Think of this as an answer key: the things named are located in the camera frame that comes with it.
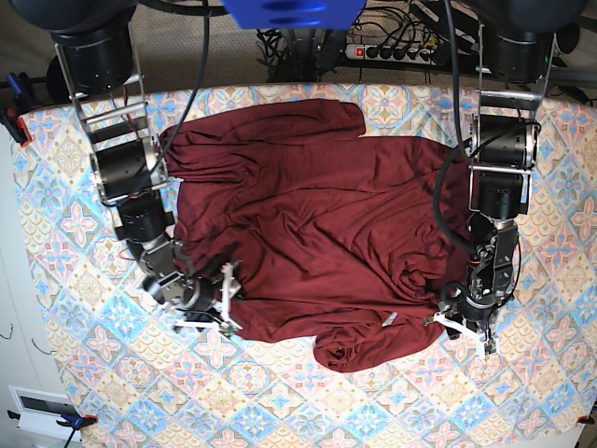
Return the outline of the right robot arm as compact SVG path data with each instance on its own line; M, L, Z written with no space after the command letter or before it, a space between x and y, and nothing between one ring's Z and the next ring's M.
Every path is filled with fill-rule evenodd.
M196 273L182 242L167 230L166 152L150 130L146 99L92 114L85 99L130 86L144 88L130 22L134 1L13 1L25 21L50 33L69 98L90 141L90 155L103 205L118 212L117 238L145 273L143 289L160 305L173 307L187 324L205 325L215 316L215 285Z

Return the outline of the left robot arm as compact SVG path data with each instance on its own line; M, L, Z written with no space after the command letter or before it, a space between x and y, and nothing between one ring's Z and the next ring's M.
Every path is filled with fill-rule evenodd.
M471 137L459 141L443 162L433 195L442 232L469 256L464 282L440 292L433 319L449 331L490 334L498 311L518 282L513 259L519 249L515 219L527 213L541 126L536 115L546 94L555 47L555 25L538 23L537 1L468 1L479 20L479 73L504 82L502 90L479 88ZM451 163L469 166L469 236L453 233L440 212L439 195Z

